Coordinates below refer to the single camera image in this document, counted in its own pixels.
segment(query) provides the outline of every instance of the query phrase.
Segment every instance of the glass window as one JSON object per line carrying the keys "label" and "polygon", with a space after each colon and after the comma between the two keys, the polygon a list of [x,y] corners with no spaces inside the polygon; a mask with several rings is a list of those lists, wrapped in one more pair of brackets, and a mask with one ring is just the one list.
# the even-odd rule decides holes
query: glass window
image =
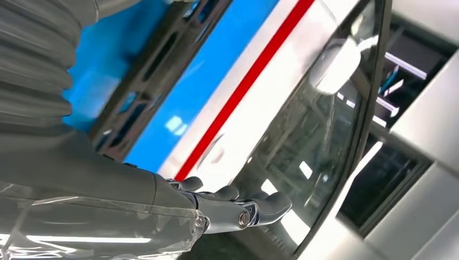
{"label": "glass window", "polygon": [[350,28],[344,30],[357,42],[362,52],[361,68],[369,80],[373,79],[373,71],[377,57],[377,45],[379,43],[379,28],[381,16],[377,11],[382,9],[382,1],[369,1],[363,11],[351,23]]}
{"label": "glass window", "polygon": [[413,170],[421,163],[400,149],[387,144],[377,145],[377,141],[375,136],[369,137],[365,151],[378,151],[352,183],[340,210],[357,228],[365,224],[400,183],[414,174]]}
{"label": "glass window", "polygon": [[322,95],[306,77],[272,121],[233,185],[241,197],[285,192],[293,210],[264,227],[291,255],[316,222],[340,179],[356,122],[359,94],[348,81],[337,95]]}

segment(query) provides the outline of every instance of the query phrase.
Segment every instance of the black frame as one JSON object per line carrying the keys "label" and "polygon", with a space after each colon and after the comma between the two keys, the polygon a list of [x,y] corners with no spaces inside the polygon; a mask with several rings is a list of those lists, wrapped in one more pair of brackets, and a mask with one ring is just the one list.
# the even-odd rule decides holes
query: black frame
{"label": "black frame", "polygon": [[[200,0],[189,15],[192,3],[170,5],[88,133],[98,153],[124,160],[231,2]],[[131,93],[134,101],[120,111]]]}

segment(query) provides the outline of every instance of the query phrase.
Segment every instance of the fluorescent light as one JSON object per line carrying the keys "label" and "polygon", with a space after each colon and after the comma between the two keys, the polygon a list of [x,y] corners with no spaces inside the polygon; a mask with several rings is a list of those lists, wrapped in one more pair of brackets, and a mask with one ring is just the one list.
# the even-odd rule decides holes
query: fluorescent light
{"label": "fluorescent light", "polygon": [[382,127],[386,127],[387,126],[387,122],[382,120],[381,118],[377,117],[377,116],[373,116],[373,121],[375,123],[377,123],[378,125],[382,126]]}
{"label": "fluorescent light", "polygon": [[272,195],[277,192],[276,187],[274,187],[274,185],[269,180],[265,180],[261,186],[261,190],[266,192],[268,195]]}
{"label": "fluorescent light", "polygon": [[397,57],[393,56],[390,53],[386,53],[385,57],[389,61],[391,61],[391,62],[399,65],[400,67],[404,68],[405,70],[411,72],[413,75],[416,75],[417,77],[420,77],[423,80],[427,79],[427,73],[425,73],[422,70],[416,68],[415,66],[407,63],[406,61],[403,61],[400,58],[397,58]]}
{"label": "fluorescent light", "polygon": [[390,117],[393,118],[394,116],[396,116],[398,114],[398,112],[400,111],[400,108],[399,107],[395,107],[394,105],[392,105],[391,103],[385,101],[384,99],[378,97],[376,99],[376,103],[380,104],[381,106],[383,106],[385,109],[389,110],[390,111]]}
{"label": "fluorescent light", "polygon": [[350,100],[347,100],[347,101],[346,101],[346,105],[348,105],[348,106],[350,106],[350,107],[352,107],[352,108],[355,108],[355,107],[356,107],[356,104],[355,104],[354,102],[350,101]]}
{"label": "fluorescent light", "polygon": [[55,236],[27,236],[32,241],[42,242],[85,242],[85,243],[138,243],[144,244],[150,238],[124,238],[124,237],[55,237]]}
{"label": "fluorescent light", "polygon": [[395,83],[392,87],[385,91],[384,96],[388,96],[389,94],[401,88],[403,86],[403,83],[405,83],[405,80],[400,80],[397,83]]}
{"label": "fluorescent light", "polygon": [[311,230],[311,228],[308,227],[293,210],[289,211],[280,220],[280,223],[296,245],[301,244]]}
{"label": "fluorescent light", "polygon": [[300,163],[300,170],[304,174],[304,176],[306,176],[306,178],[309,180],[309,178],[312,175],[312,169],[309,167],[309,165],[305,161],[302,161]]}

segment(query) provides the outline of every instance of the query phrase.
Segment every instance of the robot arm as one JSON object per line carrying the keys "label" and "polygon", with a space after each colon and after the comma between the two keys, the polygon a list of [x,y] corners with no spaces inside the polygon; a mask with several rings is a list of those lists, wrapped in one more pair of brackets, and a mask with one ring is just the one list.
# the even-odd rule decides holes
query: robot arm
{"label": "robot arm", "polygon": [[[155,252],[173,252],[183,249],[177,243],[183,242],[184,236],[174,228],[184,227],[184,220],[200,228],[197,236],[187,240],[192,245],[202,232],[237,231],[273,223],[290,209],[291,201],[281,193],[248,200],[238,199],[238,191],[231,187],[214,194],[195,193],[193,190],[200,186],[196,179],[184,183],[166,181],[159,175],[115,162],[96,154],[83,133],[62,123],[62,117],[71,113],[71,105],[61,93],[71,87],[67,70],[75,62],[75,48],[82,27],[138,1],[0,2],[0,184],[4,184],[0,185],[3,187],[0,202],[5,204],[2,210],[18,212],[3,215],[4,226],[0,226],[0,254],[3,256],[12,254],[11,251],[20,245],[36,248],[36,244],[29,245],[31,241],[40,243],[41,247],[58,248],[66,255],[76,251],[51,242],[79,239],[76,242],[81,243],[86,239],[99,245],[100,241],[94,242],[97,237],[76,236],[80,231],[67,232],[63,228],[70,227],[69,223],[97,222],[95,219],[107,227],[107,222],[134,216],[113,227],[118,230],[103,229],[103,233],[96,235],[135,230],[131,233],[140,236],[138,232],[142,232],[143,225],[146,230],[151,228],[152,222],[141,221],[142,217],[150,215],[156,216],[154,232],[162,234],[156,233],[149,240],[161,248]],[[82,214],[75,210],[87,201],[98,202],[96,206],[84,207],[95,211]],[[116,208],[122,209],[124,214],[112,218],[96,210],[105,209],[107,205],[124,205]],[[59,220],[89,216],[92,219],[85,222],[68,221],[60,228],[50,228],[50,225],[59,224]],[[164,216],[177,221],[167,222],[168,229],[163,229]],[[39,221],[31,226],[28,219]],[[194,232],[194,228],[184,230],[188,234]],[[165,244],[176,247],[164,249]],[[81,250],[82,254],[88,252],[82,248],[79,252]]]}

